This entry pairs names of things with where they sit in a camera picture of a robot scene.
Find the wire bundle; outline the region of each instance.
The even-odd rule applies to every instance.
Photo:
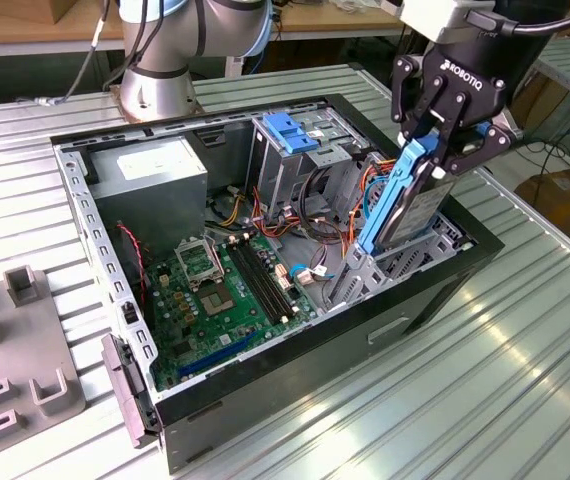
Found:
[[[219,223],[221,227],[230,227],[236,222],[236,218],[238,217],[238,209],[245,200],[245,197],[241,194],[236,195],[236,201],[234,202],[234,209],[232,210],[232,214],[229,216],[227,220],[224,220]]]
[[[382,183],[383,181],[387,181],[389,174],[394,169],[395,163],[396,159],[390,159],[390,160],[385,160],[383,162],[378,162],[376,166],[370,165],[365,169],[365,172],[363,173],[363,176],[361,177],[360,181],[360,189],[362,193],[358,198],[358,201],[354,205],[354,208],[352,208],[352,210],[349,212],[347,241],[350,245],[356,241],[356,214],[358,213],[359,209],[362,209],[363,214],[366,217],[369,217],[368,203],[369,203],[370,187],[372,187],[376,183]],[[381,172],[382,175],[375,176],[376,174],[378,174],[379,171]]]
[[[129,55],[127,55],[125,61],[123,61],[123,64],[120,67],[118,67],[116,70],[114,70],[110,75],[110,77],[103,83],[103,90],[107,90],[107,88],[118,77],[120,77],[121,75],[123,75],[123,73],[125,73],[125,70],[127,70],[130,67],[135,67],[140,63],[140,61],[143,59],[143,56],[145,55],[145,52],[151,45],[154,38],[156,38],[156,35],[158,35],[158,32],[160,31],[161,27],[163,26],[163,20],[165,18],[165,0],[159,0],[158,1],[159,17],[156,22],[156,26],[154,27],[154,30],[152,30],[152,33],[150,33],[149,37],[147,37],[147,40],[145,40],[143,47],[140,50],[138,49],[139,45],[141,44],[141,40],[143,39],[143,35],[145,34],[145,26],[147,24],[148,1],[149,0],[142,0],[141,23],[138,27],[138,31],[136,32],[136,37],[134,38],[134,43],[132,45],[132,49],[129,52]]]
[[[125,234],[132,241],[132,245],[136,251],[136,257],[138,258],[138,270],[141,277],[141,305],[145,305],[145,280],[143,278],[145,276],[145,269],[143,268],[143,256],[141,255],[140,242],[136,239],[131,230],[129,230],[125,225],[118,223],[116,226],[125,232]]]
[[[346,239],[347,235],[341,232],[338,226],[325,218],[310,218],[305,209],[305,200],[309,196],[312,186],[323,177],[326,171],[326,168],[321,170],[318,167],[315,167],[303,183],[298,196],[298,216],[300,218],[301,226],[311,239],[326,245],[333,245],[340,242],[341,253],[345,256],[349,246]],[[321,230],[320,228],[316,228],[315,225],[319,227],[329,227],[330,230]]]
[[[254,208],[252,209],[252,223],[266,237],[278,238],[284,235],[290,228],[299,225],[301,222],[298,217],[289,217],[285,220],[286,224],[276,226],[266,226],[261,213],[261,200],[258,195],[258,189],[254,187]]]

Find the green circuit board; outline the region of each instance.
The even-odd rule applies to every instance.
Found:
[[[267,240],[253,238],[250,246],[262,258],[269,259],[270,276],[277,281],[273,267],[280,262]],[[175,256],[146,269],[152,291],[149,298],[154,302],[152,335],[159,352],[152,364],[152,373],[159,391],[283,335],[316,316],[312,302],[295,286],[293,292],[284,295],[298,311],[287,323],[270,322],[225,247],[224,244],[215,247],[225,273],[223,281],[203,283],[196,292],[190,290],[183,267]],[[199,249],[187,251],[187,261],[185,255],[182,258],[188,268],[195,267],[190,268],[190,274],[208,267],[209,260],[202,249],[200,253]],[[209,292],[208,297],[201,298],[205,291]],[[229,308],[208,315],[204,302],[209,302],[210,310]],[[217,352],[221,358],[212,361]],[[206,362],[207,366],[185,375],[185,369],[197,367],[199,361]]]

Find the connector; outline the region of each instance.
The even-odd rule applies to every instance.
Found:
[[[278,279],[278,284],[283,289],[284,292],[292,288],[292,284],[285,277],[281,277]]]
[[[287,276],[287,269],[282,263],[279,263],[274,267],[274,273],[278,278],[286,277]]]
[[[465,15],[465,21],[484,32],[498,33],[505,37],[514,35],[518,22],[505,18],[496,12],[470,10]]]
[[[307,269],[303,270],[301,273],[296,275],[296,280],[301,285],[309,285],[310,283],[314,283],[314,277],[312,276],[312,271]]]

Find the ram slot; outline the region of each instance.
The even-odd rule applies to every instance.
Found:
[[[263,311],[269,318],[271,323],[280,319],[278,315],[278,311],[276,310],[275,306],[269,301],[269,294],[267,290],[263,286],[261,286],[260,282],[257,280],[256,276],[253,274],[251,267],[245,261],[245,258],[241,255],[241,252],[238,251],[237,247],[233,247],[228,249],[229,257],[238,268],[238,271],[247,283],[247,286],[258,300],[258,303],[261,305]]]
[[[260,258],[254,251],[254,249],[249,244],[244,244],[239,247],[241,254],[245,256],[247,261],[249,262],[252,271],[260,272],[258,275],[262,282],[264,282],[265,286],[270,291],[270,296],[272,297],[273,301],[276,302],[279,313],[281,317],[291,317],[294,315],[292,308],[289,306],[288,301],[285,299],[281,288],[276,284],[274,279],[270,276],[270,274],[265,271],[265,267],[263,267]]]
[[[228,253],[270,323],[274,325],[283,317],[293,315],[278,286],[265,271],[256,252],[249,245],[234,245],[228,249]]]

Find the robotic arm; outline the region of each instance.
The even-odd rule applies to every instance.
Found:
[[[456,177],[517,140],[507,107],[570,0],[398,1],[401,20],[434,42],[424,56],[401,55],[392,73],[392,120],[401,157],[358,238],[376,254],[431,220]]]
[[[253,56],[271,32],[271,0],[121,0],[125,51],[133,61],[121,104],[139,120],[193,113],[192,57]]]

